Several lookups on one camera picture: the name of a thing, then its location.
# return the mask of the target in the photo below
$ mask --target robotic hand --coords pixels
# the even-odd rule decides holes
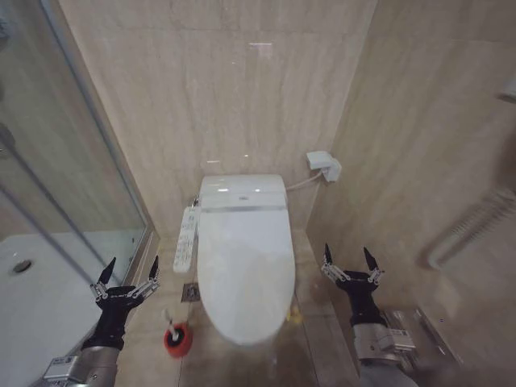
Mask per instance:
[[[97,284],[91,284],[95,303],[102,310],[94,334],[82,345],[88,347],[113,347],[122,351],[125,324],[131,309],[136,308],[145,298],[153,294],[158,287],[158,257],[154,260],[148,279],[138,286],[117,286],[106,288],[113,273],[116,258],[107,265],[98,278]]]
[[[378,288],[383,271],[367,248],[365,260],[370,273],[341,270],[333,265],[330,248],[325,245],[321,270],[346,292],[352,307],[350,324],[355,334],[355,350],[362,363],[397,363],[400,351],[411,351],[414,344],[407,331],[389,329],[375,304],[372,293]]]
[[[340,289],[344,290],[352,304],[352,317],[350,323],[352,327],[357,324],[382,324],[387,327],[387,323],[381,317],[374,300],[374,292],[380,282],[382,272],[378,268],[377,260],[371,255],[367,248],[364,248],[365,260],[368,264],[369,274],[364,272],[354,272],[352,270],[341,270],[333,265],[330,248],[324,245],[324,264],[322,272],[325,273]]]
[[[82,344],[78,356],[52,359],[42,386],[112,387],[116,361],[123,349],[123,335],[129,312],[153,294],[158,287],[158,257],[148,279],[137,286],[107,288],[116,258],[107,265],[96,284],[91,284],[95,303],[102,310],[94,333]]]

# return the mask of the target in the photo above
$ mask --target white wall outlet cover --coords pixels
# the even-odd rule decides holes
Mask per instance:
[[[312,170],[330,167],[333,159],[330,153],[324,151],[308,152],[306,158]]]
[[[322,174],[326,181],[333,182],[339,179],[340,171],[342,171],[342,165],[340,165],[337,159],[332,157],[331,165],[327,168],[324,168]]]

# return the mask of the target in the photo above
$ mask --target toilet seat lid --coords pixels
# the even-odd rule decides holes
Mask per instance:
[[[274,335],[290,308],[294,279],[286,208],[202,212],[199,290],[227,339],[253,344]]]

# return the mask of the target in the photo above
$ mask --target toilet tank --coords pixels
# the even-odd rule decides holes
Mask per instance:
[[[199,202],[203,210],[286,208],[287,197],[280,175],[206,176],[202,179]]]

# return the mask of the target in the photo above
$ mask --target glass shower door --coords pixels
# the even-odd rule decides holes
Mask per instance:
[[[120,284],[146,229],[39,2],[0,1],[0,374],[36,381]]]

